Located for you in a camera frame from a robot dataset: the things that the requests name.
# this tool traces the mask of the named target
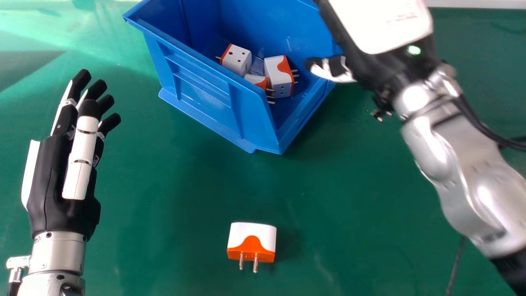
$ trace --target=green surface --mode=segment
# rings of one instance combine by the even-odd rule
[[[44,139],[68,80],[85,67],[116,98],[88,245],[87,295],[443,295],[458,244],[399,136],[339,86],[283,156],[243,152],[157,97],[125,1],[0,2],[0,261],[31,250],[20,187],[30,139]],[[525,11],[433,11],[442,57],[495,130],[523,134]],[[524,154],[506,152],[526,172]],[[240,272],[232,221],[278,228],[277,262]],[[7,272],[0,269],[0,291]],[[512,295],[466,249],[454,295]]]

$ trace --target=robotic arm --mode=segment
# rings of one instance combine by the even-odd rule
[[[95,199],[96,166],[108,132],[120,123],[116,113],[100,121],[114,104],[106,83],[81,70],[62,97],[50,136],[31,141],[22,181],[22,203],[34,240],[30,256],[7,261],[8,296],[84,295],[86,243],[99,223]],[[27,276],[22,279],[25,269]]]
[[[526,181],[499,147],[526,150],[482,124],[439,59],[423,0],[315,0],[343,55],[306,67],[374,92],[382,120],[396,112],[416,165],[436,188],[449,223],[526,295]]]

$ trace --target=metal cylinder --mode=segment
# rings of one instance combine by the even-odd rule
[[[64,231],[43,232],[35,237],[29,273],[62,270],[82,275],[86,238]]]

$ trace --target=silver robotic arm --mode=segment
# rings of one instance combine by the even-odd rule
[[[33,250],[9,258],[8,296],[84,295],[84,255],[100,218],[96,166],[104,139],[120,123],[106,83],[81,70],[62,97],[50,136],[31,141],[22,181],[22,203],[31,222]]]
[[[306,67],[374,92],[374,116],[396,112],[401,134],[424,177],[436,188],[449,223],[526,295],[526,181],[500,146],[526,150],[482,124],[438,58],[423,0],[315,0],[343,50]]]

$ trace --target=metal prong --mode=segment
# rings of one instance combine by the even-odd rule
[[[241,252],[241,256],[239,257],[239,270],[243,270],[243,260],[244,260],[243,252]]]
[[[258,254],[254,256],[254,268],[252,269],[254,273],[258,273]]]

